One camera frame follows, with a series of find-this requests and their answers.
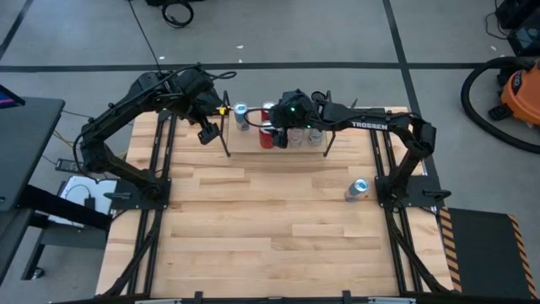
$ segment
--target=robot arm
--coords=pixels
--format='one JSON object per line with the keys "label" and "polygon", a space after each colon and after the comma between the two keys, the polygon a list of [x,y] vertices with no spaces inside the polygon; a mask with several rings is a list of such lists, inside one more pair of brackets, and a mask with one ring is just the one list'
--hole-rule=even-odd
{"label": "robot arm", "polygon": [[84,168],[96,173],[110,172],[137,186],[144,196],[156,198],[161,191],[154,172],[138,168],[117,158],[105,144],[112,134],[143,112],[168,110],[189,123],[199,123],[201,144],[219,135],[218,126],[207,116],[215,115],[223,105],[213,89],[213,81],[202,68],[189,68],[176,73],[144,73],[131,86],[128,94],[109,110],[89,120],[79,137]]}
{"label": "robot arm", "polygon": [[406,198],[408,180],[418,163],[433,154],[436,129],[411,113],[385,112],[384,109],[354,109],[326,100],[311,100],[299,90],[283,93],[280,102],[270,111],[275,128],[274,143],[287,146],[287,129],[316,128],[341,131],[346,128],[388,131],[395,133],[408,149],[402,162],[391,170],[387,189],[394,199]]}

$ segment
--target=warning tape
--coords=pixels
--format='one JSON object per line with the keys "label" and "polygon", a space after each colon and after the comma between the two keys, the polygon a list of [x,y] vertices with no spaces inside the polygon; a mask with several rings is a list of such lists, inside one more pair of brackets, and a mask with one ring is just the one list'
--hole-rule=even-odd
{"label": "warning tape", "polygon": [[454,242],[454,233],[452,231],[452,222],[450,212],[447,207],[443,207],[440,212],[440,229],[442,239],[445,245],[446,263],[450,271],[450,277],[454,290],[462,292],[462,282],[459,276],[459,266],[457,265],[456,243]]}
{"label": "warning tape", "polygon": [[531,298],[537,299],[538,294],[536,289],[534,288],[534,281],[532,280],[532,272],[529,267],[529,260],[527,259],[527,255],[525,254],[525,245],[523,245],[523,239],[521,238],[521,232],[520,227],[517,224],[517,219],[513,215],[508,215],[510,219],[512,220],[512,226],[514,227],[514,235],[516,236],[516,242],[517,247],[520,251],[520,258],[521,258],[521,265],[523,265],[523,269],[525,270],[525,279],[529,287],[529,291],[531,292]]}

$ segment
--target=metal bracket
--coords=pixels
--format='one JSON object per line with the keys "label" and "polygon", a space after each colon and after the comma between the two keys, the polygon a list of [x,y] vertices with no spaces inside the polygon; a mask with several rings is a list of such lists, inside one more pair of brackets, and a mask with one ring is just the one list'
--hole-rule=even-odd
{"label": "metal bracket", "polygon": [[[381,207],[391,207],[394,198],[388,196],[388,176],[376,176],[375,187]],[[442,200],[450,192],[440,190],[439,183],[432,176],[411,176],[408,181],[408,198],[402,200],[403,207],[444,207]]]}
{"label": "metal bracket", "polygon": [[132,210],[132,209],[166,209],[169,206],[169,196],[171,187],[170,178],[162,185],[162,195],[158,200],[145,198],[141,192],[132,183],[120,179],[116,184],[115,193],[130,193],[132,196],[129,199],[115,198],[112,200],[111,208],[116,210]]}
{"label": "metal bracket", "polygon": [[181,303],[182,303],[182,299],[135,301],[135,304],[181,304]]}
{"label": "metal bracket", "polygon": [[376,304],[415,304],[413,298],[390,298],[390,297],[368,297],[368,303]]}

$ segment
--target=black hose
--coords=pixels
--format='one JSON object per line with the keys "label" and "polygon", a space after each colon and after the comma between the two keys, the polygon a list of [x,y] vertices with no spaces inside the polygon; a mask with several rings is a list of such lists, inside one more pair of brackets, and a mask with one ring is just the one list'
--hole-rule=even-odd
{"label": "black hose", "polygon": [[462,106],[463,110],[471,120],[481,127],[485,132],[495,136],[498,140],[503,141],[513,147],[518,149],[525,150],[534,154],[540,154],[540,145],[530,144],[513,136],[510,136],[508,133],[505,133],[498,128],[494,127],[491,123],[483,119],[478,113],[473,109],[470,100],[470,91],[471,86],[478,76],[490,68],[526,68],[531,67],[530,58],[527,57],[500,57],[491,59],[486,62],[484,65],[476,68],[472,73],[465,79],[465,82],[462,86]]}

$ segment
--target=gray concrete floor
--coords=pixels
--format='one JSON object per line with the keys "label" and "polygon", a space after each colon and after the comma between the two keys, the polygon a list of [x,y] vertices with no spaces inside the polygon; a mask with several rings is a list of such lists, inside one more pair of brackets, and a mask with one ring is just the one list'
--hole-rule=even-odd
{"label": "gray concrete floor", "polygon": [[[9,32],[24,1],[0,2],[0,41]],[[379,0],[207,0],[194,3],[196,17],[183,30],[168,27],[157,8],[133,2],[162,63],[248,62],[397,62],[385,9]],[[489,37],[483,18],[491,0],[391,0],[408,62],[484,62],[513,55],[506,41]],[[491,19],[494,30],[494,19]],[[34,0],[1,66],[89,66],[152,64],[126,2],[114,0]],[[540,285],[540,235],[537,219],[540,156],[511,148],[490,137],[465,117],[459,93],[468,70],[412,70],[424,117],[438,128],[434,155],[443,188],[453,195],[450,207],[515,215]],[[141,72],[0,73],[0,83],[19,95],[64,99],[66,110],[101,113],[118,101]],[[494,75],[473,88],[480,111],[496,103]],[[332,90],[335,100],[359,106],[409,106],[399,69],[240,70],[217,82],[233,101],[256,105],[275,100],[285,90]],[[57,130],[74,138],[85,119],[62,115]],[[519,122],[500,125],[516,136],[539,143],[537,130]],[[128,146],[128,126],[110,138],[116,152]],[[44,153],[70,158],[51,139]],[[55,192],[68,174],[42,160],[31,183]],[[42,303],[83,299],[94,294],[103,252],[48,247],[40,261],[44,278],[21,281],[35,230],[29,230],[7,278],[2,303]]]}

